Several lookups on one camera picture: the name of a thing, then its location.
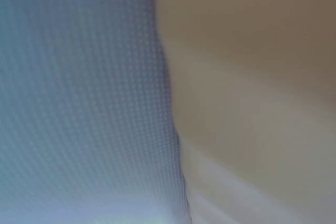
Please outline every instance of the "beige wall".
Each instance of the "beige wall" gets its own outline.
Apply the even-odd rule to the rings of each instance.
[[[182,141],[317,220],[335,216],[336,0],[157,11]]]

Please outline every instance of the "textured blue fabric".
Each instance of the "textured blue fabric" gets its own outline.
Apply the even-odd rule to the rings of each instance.
[[[0,0],[0,223],[188,223],[153,0]]]

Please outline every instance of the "blue fabric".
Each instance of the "blue fabric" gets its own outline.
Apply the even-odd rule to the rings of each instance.
[[[0,223],[188,223],[153,0],[0,0]]]

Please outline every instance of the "beige surface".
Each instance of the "beige surface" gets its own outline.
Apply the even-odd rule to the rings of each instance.
[[[331,223],[336,1],[157,0],[157,11],[182,141]]]

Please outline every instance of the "tan fabric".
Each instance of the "tan fabric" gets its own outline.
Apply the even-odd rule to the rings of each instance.
[[[334,223],[335,0],[157,0],[157,11],[183,144]]]

